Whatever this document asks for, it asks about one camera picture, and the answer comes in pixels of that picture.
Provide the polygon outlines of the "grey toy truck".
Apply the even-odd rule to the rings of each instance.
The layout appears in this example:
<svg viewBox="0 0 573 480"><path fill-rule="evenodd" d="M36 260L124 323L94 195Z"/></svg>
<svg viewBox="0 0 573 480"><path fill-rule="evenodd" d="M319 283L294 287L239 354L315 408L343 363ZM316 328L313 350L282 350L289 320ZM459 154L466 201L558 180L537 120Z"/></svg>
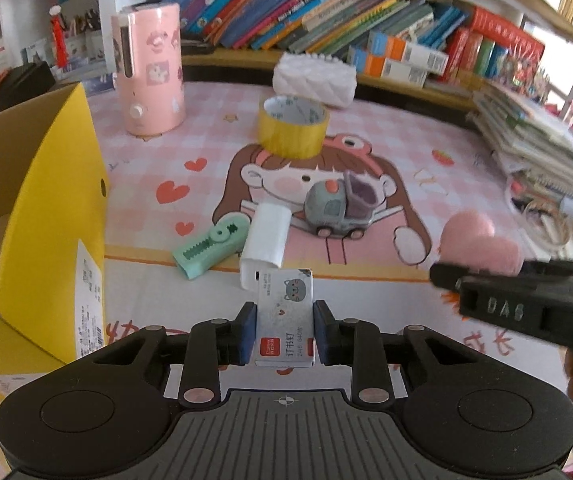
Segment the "grey toy truck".
<svg viewBox="0 0 573 480"><path fill-rule="evenodd" d="M303 215L322 238L361 240L382 200L365 177L345 171L341 177L316 183L303 202Z"/></svg>

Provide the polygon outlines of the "pink plush bird orange beak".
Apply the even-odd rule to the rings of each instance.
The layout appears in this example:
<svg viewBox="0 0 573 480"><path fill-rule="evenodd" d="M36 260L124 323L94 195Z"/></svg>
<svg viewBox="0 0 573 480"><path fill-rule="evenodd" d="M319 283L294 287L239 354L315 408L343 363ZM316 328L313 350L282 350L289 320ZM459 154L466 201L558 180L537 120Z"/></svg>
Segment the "pink plush bird orange beak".
<svg viewBox="0 0 573 480"><path fill-rule="evenodd" d="M439 261L491 274L517 275L524 263L521 246L495 234L495 223L476 210L454 214L443 227Z"/></svg>

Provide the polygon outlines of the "black electronic keyboard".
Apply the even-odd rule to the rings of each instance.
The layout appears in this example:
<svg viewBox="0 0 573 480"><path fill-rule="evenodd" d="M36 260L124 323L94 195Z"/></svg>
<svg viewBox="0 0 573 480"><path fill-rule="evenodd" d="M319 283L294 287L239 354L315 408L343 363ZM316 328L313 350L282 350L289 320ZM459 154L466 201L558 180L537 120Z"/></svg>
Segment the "black electronic keyboard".
<svg viewBox="0 0 573 480"><path fill-rule="evenodd" d="M50 91L55 78L46 62L30 63L0 74L0 112Z"/></svg>

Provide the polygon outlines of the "white orange box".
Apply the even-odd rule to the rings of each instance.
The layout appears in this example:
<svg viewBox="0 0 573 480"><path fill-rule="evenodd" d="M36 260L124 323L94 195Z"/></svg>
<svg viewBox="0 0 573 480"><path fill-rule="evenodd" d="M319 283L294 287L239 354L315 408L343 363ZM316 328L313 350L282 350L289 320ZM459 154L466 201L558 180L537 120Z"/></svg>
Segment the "white orange box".
<svg viewBox="0 0 573 480"><path fill-rule="evenodd" d="M407 64L437 76L443 76L449 61L449 55L439 50L388 36L384 32L370 32L367 38L368 75L379 77L384 70L386 60Z"/></svg>
<svg viewBox="0 0 573 480"><path fill-rule="evenodd" d="M401 84L411 84L419 88L424 87L427 78L426 70L384 58L384 56L377 56L356 47L348 48L347 63L355 67L359 74L401 82Z"/></svg>

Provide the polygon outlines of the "yellow cardboard box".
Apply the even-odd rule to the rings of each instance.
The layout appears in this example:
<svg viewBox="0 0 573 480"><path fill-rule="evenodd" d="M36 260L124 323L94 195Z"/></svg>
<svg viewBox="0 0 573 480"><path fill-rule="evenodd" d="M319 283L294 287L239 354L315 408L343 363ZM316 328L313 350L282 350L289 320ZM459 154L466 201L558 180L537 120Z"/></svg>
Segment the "yellow cardboard box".
<svg viewBox="0 0 573 480"><path fill-rule="evenodd" d="M106 209L81 84L0 113L0 400L103 346Z"/></svg>

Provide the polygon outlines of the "green crocodile stapler remover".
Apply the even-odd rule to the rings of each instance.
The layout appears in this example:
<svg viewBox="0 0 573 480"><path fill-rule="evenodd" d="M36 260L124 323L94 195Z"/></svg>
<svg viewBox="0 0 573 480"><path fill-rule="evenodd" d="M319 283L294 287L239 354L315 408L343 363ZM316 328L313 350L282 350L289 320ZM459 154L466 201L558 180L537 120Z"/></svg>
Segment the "green crocodile stapler remover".
<svg viewBox="0 0 573 480"><path fill-rule="evenodd" d="M225 214L207 232L190 237L175 249L172 260L188 280L194 280L242 252L250 226L250 217L242 212Z"/></svg>

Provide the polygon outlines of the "pink cylindrical humidifier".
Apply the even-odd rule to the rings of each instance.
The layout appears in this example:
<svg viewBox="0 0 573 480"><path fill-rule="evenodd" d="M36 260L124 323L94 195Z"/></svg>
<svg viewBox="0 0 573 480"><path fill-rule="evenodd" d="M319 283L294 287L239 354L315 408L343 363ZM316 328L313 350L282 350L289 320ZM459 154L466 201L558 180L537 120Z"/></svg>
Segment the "pink cylindrical humidifier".
<svg viewBox="0 0 573 480"><path fill-rule="evenodd" d="M187 116L181 61L180 6L145 4L112 16L116 89L126 130L160 136Z"/></svg>

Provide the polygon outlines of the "white quilted pouch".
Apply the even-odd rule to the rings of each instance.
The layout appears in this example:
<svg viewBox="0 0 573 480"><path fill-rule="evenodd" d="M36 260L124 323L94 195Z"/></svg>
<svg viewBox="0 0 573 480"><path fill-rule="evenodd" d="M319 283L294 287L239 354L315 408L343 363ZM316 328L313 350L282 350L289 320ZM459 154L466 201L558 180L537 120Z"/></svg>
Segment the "white quilted pouch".
<svg viewBox="0 0 573 480"><path fill-rule="evenodd" d="M334 56L284 52L273 68L272 88L277 94L346 108L355 99L357 70Z"/></svg>

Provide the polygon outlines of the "white orange box upper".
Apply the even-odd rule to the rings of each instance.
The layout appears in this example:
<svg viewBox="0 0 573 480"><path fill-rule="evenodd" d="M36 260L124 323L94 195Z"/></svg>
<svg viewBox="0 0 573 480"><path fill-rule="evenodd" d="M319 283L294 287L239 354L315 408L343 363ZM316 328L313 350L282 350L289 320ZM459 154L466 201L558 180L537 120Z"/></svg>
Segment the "white orange box upper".
<svg viewBox="0 0 573 480"><path fill-rule="evenodd" d="M449 55L439 50L388 36L384 32L370 32L367 38L368 75L379 77L384 70L386 60L407 64L437 76L443 76L449 61Z"/></svg>

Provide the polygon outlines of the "white orange box lower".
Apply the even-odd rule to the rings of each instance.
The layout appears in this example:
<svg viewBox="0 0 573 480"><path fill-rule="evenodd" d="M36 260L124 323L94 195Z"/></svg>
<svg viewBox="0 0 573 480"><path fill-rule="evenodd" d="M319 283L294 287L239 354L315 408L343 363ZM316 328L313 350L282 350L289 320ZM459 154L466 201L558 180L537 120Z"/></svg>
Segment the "white orange box lower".
<svg viewBox="0 0 573 480"><path fill-rule="evenodd" d="M401 82L401 84L411 84L419 88L424 87L427 78L426 70L384 58L384 56L377 56L356 47L348 48L347 63L355 67L359 74Z"/></svg>

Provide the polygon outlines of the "stack of papers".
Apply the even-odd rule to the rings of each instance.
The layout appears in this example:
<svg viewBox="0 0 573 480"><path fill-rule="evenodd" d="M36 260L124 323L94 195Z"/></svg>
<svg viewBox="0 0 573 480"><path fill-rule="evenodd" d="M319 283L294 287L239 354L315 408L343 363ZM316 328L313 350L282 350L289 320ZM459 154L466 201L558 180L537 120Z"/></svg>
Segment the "stack of papers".
<svg viewBox="0 0 573 480"><path fill-rule="evenodd" d="M499 84L475 91L473 103L469 120L507 177L505 199L529 242L573 259L573 128Z"/></svg>

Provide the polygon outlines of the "white staples box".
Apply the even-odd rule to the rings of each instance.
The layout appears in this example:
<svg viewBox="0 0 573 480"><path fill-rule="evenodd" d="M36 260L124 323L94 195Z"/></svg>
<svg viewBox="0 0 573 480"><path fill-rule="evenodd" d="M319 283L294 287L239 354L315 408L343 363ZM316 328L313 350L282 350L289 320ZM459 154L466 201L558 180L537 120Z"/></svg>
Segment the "white staples box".
<svg viewBox="0 0 573 480"><path fill-rule="evenodd" d="M272 368L315 363L313 277L309 269L259 274L255 364Z"/></svg>

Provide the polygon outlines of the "yellow tape roll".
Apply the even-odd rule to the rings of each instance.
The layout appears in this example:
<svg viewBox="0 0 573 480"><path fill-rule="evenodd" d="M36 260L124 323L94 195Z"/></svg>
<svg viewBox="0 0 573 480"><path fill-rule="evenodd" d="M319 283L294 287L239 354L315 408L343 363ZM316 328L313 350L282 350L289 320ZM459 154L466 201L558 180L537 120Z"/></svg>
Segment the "yellow tape roll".
<svg viewBox="0 0 573 480"><path fill-rule="evenodd" d="M309 159L323 148L329 110L302 96L270 96L259 104L257 138L271 155Z"/></svg>

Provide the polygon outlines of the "white power adapter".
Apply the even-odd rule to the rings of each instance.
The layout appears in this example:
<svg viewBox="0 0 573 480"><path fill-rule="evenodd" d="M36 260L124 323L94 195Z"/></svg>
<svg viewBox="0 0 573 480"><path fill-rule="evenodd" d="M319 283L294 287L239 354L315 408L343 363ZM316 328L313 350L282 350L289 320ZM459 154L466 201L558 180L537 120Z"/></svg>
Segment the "white power adapter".
<svg viewBox="0 0 573 480"><path fill-rule="evenodd" d="M286 206L261 203L257 206L240 258L241 286L256 292L260 274L282 266L292 211Z"/></svg>

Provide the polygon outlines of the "red tassel ornament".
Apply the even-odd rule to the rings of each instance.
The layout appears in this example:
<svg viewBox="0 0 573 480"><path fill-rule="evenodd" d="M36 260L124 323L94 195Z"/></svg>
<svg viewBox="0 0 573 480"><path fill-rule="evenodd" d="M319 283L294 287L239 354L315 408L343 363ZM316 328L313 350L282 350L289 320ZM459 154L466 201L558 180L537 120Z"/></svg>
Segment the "red tassel ornament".
<svg viewBox="0 0 573 480"><path fill-rule="evenodd" d="M50 24L53 42L55 45L56 66L64 68L68 64L68 52L65 39L65 24L62 15L62 8L55 4L49 9Z"/></svg>

